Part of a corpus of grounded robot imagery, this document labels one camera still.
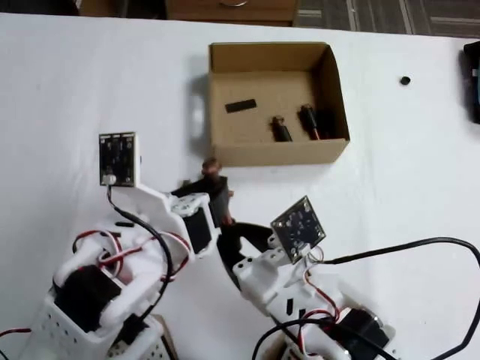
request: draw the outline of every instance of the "circuit board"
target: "circuit board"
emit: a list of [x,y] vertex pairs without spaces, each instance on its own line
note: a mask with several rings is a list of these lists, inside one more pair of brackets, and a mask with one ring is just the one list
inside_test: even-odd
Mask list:
[[307,196],[273,220],[270,226],[293,264],[326,237]]
[[100,185],[105,175],[115,175],[115,186],[135,186],[135,133],[99,136]]

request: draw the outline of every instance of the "cardboard box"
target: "cardboard box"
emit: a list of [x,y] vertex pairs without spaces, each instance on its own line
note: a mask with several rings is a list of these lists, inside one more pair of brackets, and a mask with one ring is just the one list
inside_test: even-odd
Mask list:
[[[209,81],[211,145],[224,166],[331,163],[350,141],[326,43],[213,43]],[[226,104],[248,99],[256,107],[227,112]],[[334,139],[310,139],[297,113],[304,104],[333,115]],[[292,142],[275,142],[273,116],[284,117]]]

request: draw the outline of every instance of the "floor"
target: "floor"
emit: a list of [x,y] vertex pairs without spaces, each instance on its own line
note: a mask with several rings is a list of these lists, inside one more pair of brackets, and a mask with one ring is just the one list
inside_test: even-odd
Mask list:
[[299,27],[480,38],[480,0],[299,1]]

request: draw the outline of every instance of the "white surface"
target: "white surface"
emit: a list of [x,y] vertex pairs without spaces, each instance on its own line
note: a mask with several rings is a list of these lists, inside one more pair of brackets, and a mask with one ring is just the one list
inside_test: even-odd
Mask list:
[[[458,66],[467,40],[0,15],[2,328],[31,323],[74,234],[110,211],[99,132],[138,131],[143,181],[158,190],[200,171],[215,41],[330,43],[352,137],[332,165],[226,169],[235,218],[267,224],[308,194],[327,258],[435,235],[480,245],[480,127],[468,122]],[[478,266],[448,245],[339,266],[388,314],[402,359],[458,344],[479,299]],[[241,298],[218,255],[181,275],[160,306],[180,358],[249,359],[272,323]],[[0,347],[14,358],[23,339]],[[479,351],[477,334],[454,358]]]

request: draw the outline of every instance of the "black cable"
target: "black cable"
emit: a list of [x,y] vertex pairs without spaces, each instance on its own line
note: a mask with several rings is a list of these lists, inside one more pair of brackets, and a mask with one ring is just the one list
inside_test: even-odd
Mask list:
[[[394,253],[397,251],[403,251],[403,250],[408,250],[412,248],[417,248],[419,246],[424,246],[424,245],[432,245],[432,244],[454,244],[454,245],[460,245],[463,246],[464,248],[469,249],[472,251],[473,255],[475,256],[478,266],[480,267],[480,252],[477,250],[475,246],[470,244],[467,241],[463,241],[457,238],[449,238],[449,237],[440,237],[440,238],[426,238],[423,240],[418,240],[414,242],[410,242],[408,244],[403,244],[403,245],[397,245],[397,246],[391,246],[391,247],[385,247],[383,249],[378,249],[378,250],[372,250],[372,251],[367,251],[364,253],[357,253],[356,255],[349,255],[349,256],[343,256],[339,257],[337,259],[333,260],[327,260],[322,262],[323,264],[332,264],[332,265],[337,265],[337,264],[344,264],[344,263],[349,263],[351,261],[355,260],[360,260],[360,259],[365,259],[367,257],[375,257],[377,255],[383,255],[383,254],[389,254],[389,253]],[[450,356],[459,353],[461,350],[465,349],[469,342],[472,340],[473,334],[475,334],[475,330],[477,329],[477,325],[479,324],[480,321],[480,300],[478,300],[478,305],[477,305],[477,310],[475,312],[475,316],[473,317],[472,323],[470,324],[470,327],[468,328],[468,331],[465,334],[465,337],[463,338],[462,342],[451,348],[450,350],[445,351],[443,354],[438,355],[435,358],[432,358],[432,360],[443,360],[447,359]]]
[[158,302],[162,299],[162,296],[165,293],[165,290],[167,289],[168,283],[170,282],[170,278],[173,275],[173,262],[172,262],[172,254],[170,253],[170,249],[167,246],[167,243],[165,240],[162,238],[162,236],[155,230],[155,228],[150,225],[149,223],[146,223],[139,217],[131,214],[130,212],[127,212],[125,210],[121,210],[118,208],[113,202],[112,202],[112,187],[108,186],[106,188],[106,198],[108,199],[108,202],[110,205],[113,207],[113,209],[118,212],[121,216],[124,218],[130,220],[131,222],[140,225],[143,229],[147,230],[149,233],[151,233],[160,243],[161,248],[163,249],[163,252],[165,253],[165,258],[166,258],[166,274],[165,278],[163,280],[162,287],[160,288],[160,291],[158,293],[157,299],[154,301],[153,304],[151,304],[145,312],[140,316],[139,321],[142,322],[157,306]]
[[304,325],[304,324],[317,324],[317,325],[324,325],[328,326],[331,329],[336,329],[339,332],[344,332],[354,338],[356,338],[358,341],[361,341],[365,346],[370,347],[372,350],[374,350],[378,355],[382,356],[385,360],[397,360],[390,354],[388,354],[384,349],[382,349],[380,346],[376,345],[372,341],[368,340],[366,337],[361,336],[359,333],[351,330],[350,328],[347,328],[346,326],[340,325],[340,324],[335,324],[332,322],[330,319],[297,319],[297,320],[292,320],[292,321],[287,321],[287,322],[282,322],[281,324],[278,324],[268,330],[265,334],[262,335],[262,337],[256,342],[255,349],[253,350],[252,354],[252,360],[255,360],[257,358],[258,351],[260,349],[260,346],[262,345],[263,341],[265,341],[266,338],[268,338],[270,335],[274,334],[275,332],[279,332],[280,330],[286,330],[290,326],[294,325]]
[[5,359],[5,360],[10,360],[10,359],[8,358],[8,356],[6,356],[5,353],[4,353],[3,351],[1,351],[1,350],[0,350],[0,355],[3,356],[3,359]]

